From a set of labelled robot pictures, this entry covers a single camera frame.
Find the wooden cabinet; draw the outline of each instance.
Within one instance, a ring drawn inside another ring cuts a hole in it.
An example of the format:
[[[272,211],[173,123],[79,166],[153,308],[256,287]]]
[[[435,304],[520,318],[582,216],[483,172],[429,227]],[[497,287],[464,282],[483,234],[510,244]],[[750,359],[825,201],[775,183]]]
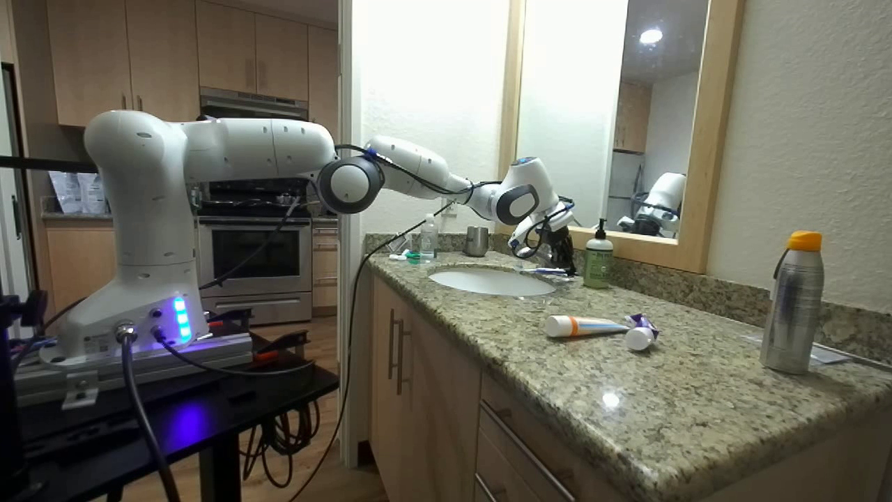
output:
[[[651,84],[623,80],[616,105],[616,149],[645,149],[651,123]]]
[[[63,124],[106,108],[198,116],[191,0],[50,0],[49,14]]]
[[[46,220],[54,313],[89,296],[117,269],[113,220]]]
[[[624,498],[493,378],[483,378],[476,485],[497,498]]]
[[[339,308],[339,225],[313,227],[313,308]]]
[[[372,449],[389,498],[471,498],[476,364],[373,279]]]
[[[18,38],[11,24],[11,0],[0,0],[0,62],[18,62]]]
[[[311,28],[311,119],[339,130],[339,29]]]
[[[308,24],[235,4],[198,4],[198,80],[210,89],[308,99]]]

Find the black table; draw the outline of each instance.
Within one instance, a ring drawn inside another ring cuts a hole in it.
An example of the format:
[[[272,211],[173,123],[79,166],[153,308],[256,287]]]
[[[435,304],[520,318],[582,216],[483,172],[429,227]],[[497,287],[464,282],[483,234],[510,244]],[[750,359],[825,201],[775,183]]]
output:
[[[294,377],[196,372],[143,385],[149,418],[168,459],[202,452],[202,498],[240,498],[240,432],[333,392],[339,377],[308,364]],[[19,410],[32,476],[42,485],[35,502],[92,498],[121,494],[156,465],[136,430],[127,389],[106,389],[89,410],[58,405]]]

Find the ceiling light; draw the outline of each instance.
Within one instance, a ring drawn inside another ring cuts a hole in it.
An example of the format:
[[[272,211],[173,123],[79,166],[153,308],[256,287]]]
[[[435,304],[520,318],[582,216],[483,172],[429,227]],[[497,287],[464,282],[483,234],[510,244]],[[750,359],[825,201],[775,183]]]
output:
[[[663,38],[663,29],[662,29],[662,28],[648,28],[648,29],[642,29],[640,45],[652,48],[652,45],[659,45],[662,38]]]

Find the sink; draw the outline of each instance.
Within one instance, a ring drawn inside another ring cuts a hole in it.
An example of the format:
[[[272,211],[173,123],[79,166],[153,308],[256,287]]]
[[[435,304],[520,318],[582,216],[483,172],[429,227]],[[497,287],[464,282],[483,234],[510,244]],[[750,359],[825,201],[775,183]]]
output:
[[[467,290],[476,296],[549,296],[556,292],[553,282],[539,275],[524,275],[510,268],[479,268],[479,264],[456,264],[429,272],[433,282]]]

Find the bathroom counter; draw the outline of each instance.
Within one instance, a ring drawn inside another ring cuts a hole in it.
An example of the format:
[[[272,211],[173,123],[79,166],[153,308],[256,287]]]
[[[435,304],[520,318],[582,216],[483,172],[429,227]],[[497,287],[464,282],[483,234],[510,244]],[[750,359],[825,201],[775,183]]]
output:
[[[571,442],[630,498],[704,498],[822,437],[892,410],[892,372],[858,363],[785,377],[762,364],[762,328],[634,290],[497,297],[428,279],[443,264],[504,264],[443,253],[407,264],[386,253],[372,268],[437,332]],[[548,314],[624,321],[645,313],[659,347],[634,354],[623,335],[548,339]]]

